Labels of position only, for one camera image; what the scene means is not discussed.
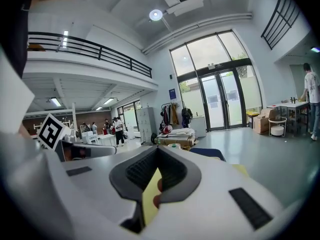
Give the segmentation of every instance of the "double door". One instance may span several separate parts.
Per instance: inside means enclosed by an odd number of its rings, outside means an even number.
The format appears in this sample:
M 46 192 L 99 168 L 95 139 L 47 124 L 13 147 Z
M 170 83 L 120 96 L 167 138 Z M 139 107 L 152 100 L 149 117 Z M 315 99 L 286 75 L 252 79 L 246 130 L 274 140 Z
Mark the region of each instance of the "double door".
M 215 71 L 199 77 L 208 131 L 246 126 L 243 91 L 236 69 Z

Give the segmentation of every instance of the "black pants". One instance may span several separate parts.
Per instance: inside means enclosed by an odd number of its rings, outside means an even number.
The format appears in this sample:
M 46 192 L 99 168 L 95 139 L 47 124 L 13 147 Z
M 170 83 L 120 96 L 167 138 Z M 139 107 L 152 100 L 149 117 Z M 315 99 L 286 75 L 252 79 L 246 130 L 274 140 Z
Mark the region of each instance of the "black pants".
M 122 130 L 115 132 L 115 138 L 116 138 L 116 144 L 117 145 L 119 145 L 119 140 L 121 140 L 122 144 L 125 143 L 124 136 L 122 134 Z

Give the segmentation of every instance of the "white duct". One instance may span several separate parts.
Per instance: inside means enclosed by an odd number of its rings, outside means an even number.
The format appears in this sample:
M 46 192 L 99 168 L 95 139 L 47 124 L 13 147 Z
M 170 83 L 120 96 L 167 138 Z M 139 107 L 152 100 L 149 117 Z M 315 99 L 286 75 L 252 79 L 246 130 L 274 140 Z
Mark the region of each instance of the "white duct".
M 237 14 L 229 14 L 229 15 L 223 15 L 218 17 L 212 17 L 207 18 L 195 23 L 192 23 L 190 25 L 184 26 L 182 28 L 179 28 L 164 37 L 160 38 L 159 40 L 155 41 L 153 44 L 149 45 L 147 48 L 142 50 L 142 53 L 145 55 L 151 53 L 152 51 L 166 45 L 169 43 L 172 39 L 178 38 L 183 34 L 186 34 L 192 30 L 199 29 L 202 27 L 207 27 L 210 25 L 214 25 L 217 23 L 224 23 L 229 21 L 241 21 L 241 20 L 251 20 L 252 19 L 252 13 L 237 13 Z

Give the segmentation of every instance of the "black velcro strip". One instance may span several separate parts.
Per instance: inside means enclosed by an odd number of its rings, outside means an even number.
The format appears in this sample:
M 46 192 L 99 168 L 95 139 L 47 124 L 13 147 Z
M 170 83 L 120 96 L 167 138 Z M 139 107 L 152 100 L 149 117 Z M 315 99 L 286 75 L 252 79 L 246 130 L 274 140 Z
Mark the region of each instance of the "black velcro strip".
M 71 169 L 71 170 L 66 170 L 66 174 L 68 174 L 68 176 L 75 176 L 75 175 L 78 175 L 78 174 L 83 174 L 83 173 L 86 173 L 86 172 L 89 172 L 91 171 L 92 169 L 88 166 L 85 166 L 85 167 L 80 167 L 80 168 L 77 168 L 77 169 Z
M 229 193 L 255 230 L 272 220 L 272 217 L 243 188 L 230 190 Z

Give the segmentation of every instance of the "blue chair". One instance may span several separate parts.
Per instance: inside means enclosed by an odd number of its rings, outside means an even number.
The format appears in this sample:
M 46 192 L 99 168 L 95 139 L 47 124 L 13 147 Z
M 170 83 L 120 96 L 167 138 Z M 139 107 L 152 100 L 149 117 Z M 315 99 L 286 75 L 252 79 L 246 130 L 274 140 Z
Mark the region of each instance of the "blue chair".
M 193 147 L 190 149 L 190 152 L 202 155 L 202 156 L 206 156 L 206 157 L 216 157 L 216 158 L 220 158 L 221 161 L 225 161 L 226 159 L 224 158 L 224 156 L 222 155 L 221 151 L 219 149 L 215 149 L 215 148 L 198 148 L 198 147 Z

